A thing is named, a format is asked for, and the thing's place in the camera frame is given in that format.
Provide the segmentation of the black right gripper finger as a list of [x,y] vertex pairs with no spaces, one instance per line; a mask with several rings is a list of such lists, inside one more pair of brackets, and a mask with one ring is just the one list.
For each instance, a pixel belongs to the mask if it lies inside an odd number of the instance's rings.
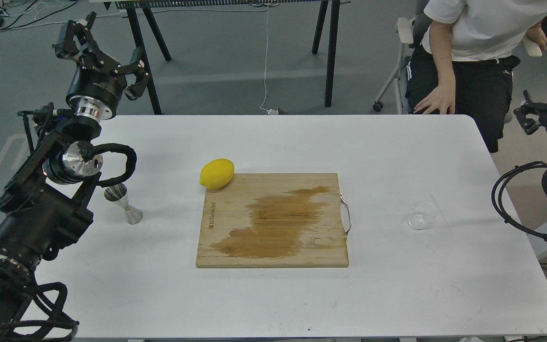
[[542,104],[532,100],[528,90],[523,91],[523,97],[524,102],[514,110],[514,115],[523,132],[531,135],[541,127]]

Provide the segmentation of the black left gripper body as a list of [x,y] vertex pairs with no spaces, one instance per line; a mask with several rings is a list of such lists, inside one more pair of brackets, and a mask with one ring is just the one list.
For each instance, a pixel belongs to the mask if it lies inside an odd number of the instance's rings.
[[113,70],[120,62],[106,54],[82,54],[76,58],[76,71],[66,95],[66,103],[72,107],[88,101],[98,108],[97,120],[115,117],[127,82],[122,74]]

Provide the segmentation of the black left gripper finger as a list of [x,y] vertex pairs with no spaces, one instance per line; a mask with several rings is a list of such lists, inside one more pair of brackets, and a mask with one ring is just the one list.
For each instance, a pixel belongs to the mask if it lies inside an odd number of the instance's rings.
[[[122,85],[122,93],[130,101],[139,99],[145,93],[145,89],[151,80],[151,74],[146,71],[143,62],[144,50],[137,46],[133,51],[130,63],[127,65],[117,65],[112,70],[112,76]],[[128,84],[126,76],[134,76],[134,84]]]
[[59,59],[73,60],[80,66],[98,65],[98,44],[91,28],[97,17],[92,11],[83,21],[69,20],[60,30],[58,42],[52,47]]

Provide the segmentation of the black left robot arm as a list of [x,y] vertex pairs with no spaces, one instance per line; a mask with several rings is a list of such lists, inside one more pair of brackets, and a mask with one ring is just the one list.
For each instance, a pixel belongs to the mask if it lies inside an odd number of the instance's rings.
[[55,56],[72,60],[76,71],[67,109],[49,103],[20,111],[29,156],[0,197],[0,342],[47,342],[53,329],[71,341],[78,322],[63,311],[67,287],[39,285],[37,266],[54,260],[93,223],[88,208],[97,188],[115,189],[135,171],[134,149],[119,143],[93,145],[101,121],[115,117],[122,96],[139,99],[151,80],[143,48],[122,65],[99,47],[91,28],[97,15],[68,21],[53,45]]

